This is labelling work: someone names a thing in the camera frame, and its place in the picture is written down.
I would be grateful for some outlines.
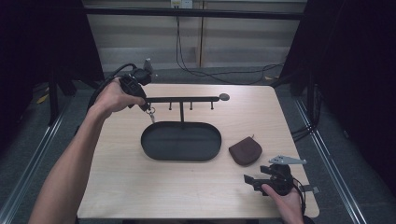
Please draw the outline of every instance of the cable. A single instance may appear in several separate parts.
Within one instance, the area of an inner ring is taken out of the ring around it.
[[[311,120],[311,122],[308,126],[300,128],[299,130],[296,130],[294,132],[291,132],[294,143],[296,143],[296,142],[300,141],[301,139],[303,139],[304,137],[308,136],[318,127],[322,99],[323,99],[323,97],[322,97],[320,91],[318,90],[318,88],[315,88],[314,120]]]
[[[296,178],[293,178],[293,179],[295,181],[297,181],[300,184],[301,188],[303,189],[304,196],[303,196],[302,192],[300,191],[300,189],[298,188],[298,186],[293,183],[294,188],[297,189],[297,192],[300,195],[300,198],[301,198],[301,212],[304,215],[305,208],[306,208],[306,204],[305,204],[305,189],[304,189],[304,186],[301,184],[301,182],[298,179],[296,179]]]
[[[88,102],[88,107],[87,111],[91,108],[91,106],[95,103],[96,98],[98,95],[102,92],[102,90],[110,83],[115,77],[116,74],[118,74],[122,69],[132,66],[133,69],[136,69],[136,65],[134,63],[127,63],[121,67],[119,67],[116,71],[114,71],[112,74],[110,74],[98,87],[98,89],[95,90],[95,92],[92,94],[90,101]]]
[[[213,73],[213,74],[208,74],[205,72],[201,72],[201,71],[191,71],[189,68],[187,68],[186,64],[184,63],[184,59],[183,59],[183,53],[182,53],[182,47],[181,47],[181,37],[180,37],[180,20],[179,17],[177,17],[177,44],[176,44],[176,57],[177,57],[177,65],[185,72],[188,72],[189,74],[196,76],[196,77],[212,77],[215,80],[224,82],[224,83],[228,83],[228,84],[232,84],[232,85],[253,85],[256,84],[260,81],[262,81],[262,79],[264,78],[264,71],[268,71],[270,69],[279,67],[279,66],[283,66],[284,63],[279,63],[279,64],[268,64],[265,65],[261,70],[256,70],[256,71],[245,71],[245,72],[221,72],[221,73]],[[235,82],[231,82],[231,81],[227,81],[221,78],[218,78],[216,76],[219,75],[228,75],[228,74],[254,74],[254,73],[262,73],[261,76],[254,81],[248,82],[248,83],[235,83]]]

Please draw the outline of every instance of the black rod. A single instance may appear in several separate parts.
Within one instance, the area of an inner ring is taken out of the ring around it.
[[[264,12],[234,11],[189,8],[156,7],[36,7],[40,13],[82,13],[91,15],[137,15],[137,16],[178,16],[178,17],[212,17],[300,21],[304,13],[298,12]]]
[[[184,123],[184,108],[183,108],[183,102],[180,102],[180,121],[181,123]]]
[[[173,103],[173,102],[217,102],[218,96],[193,96],[193,97],[151,97],[146,98],[147,103]]]

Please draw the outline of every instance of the person's hand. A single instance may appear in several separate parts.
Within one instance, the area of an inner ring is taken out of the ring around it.
[[[270,196],[286,224],[303,223],[300,195],[293,188],[289,194],[280,196],[269,185],[263,184],[262,189]]]
[[[143,105],[144,103],[143,98],[126,94],[120,86],[119,79],[115,78],[98,95],[92,107],[103,111],[108,118],[113,112],[121,111],[127,105]]]

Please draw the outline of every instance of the key ring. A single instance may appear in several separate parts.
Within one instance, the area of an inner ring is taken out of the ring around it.
[[[146,114],[154,114],[155,113],[155,108],[154,107],[150,107],[148,110],[145,111]]]

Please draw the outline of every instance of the wall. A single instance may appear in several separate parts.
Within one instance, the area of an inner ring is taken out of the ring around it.
[[[85,6],[170,7],[170,1],[85,0]],[[305,1],[193,1],[193,8],[303,12]],[[156,68],[177,67],[177,18],[89,15],[104,71],[151,58]],[[283,63],[298,21],[180,18],[188,67]]]

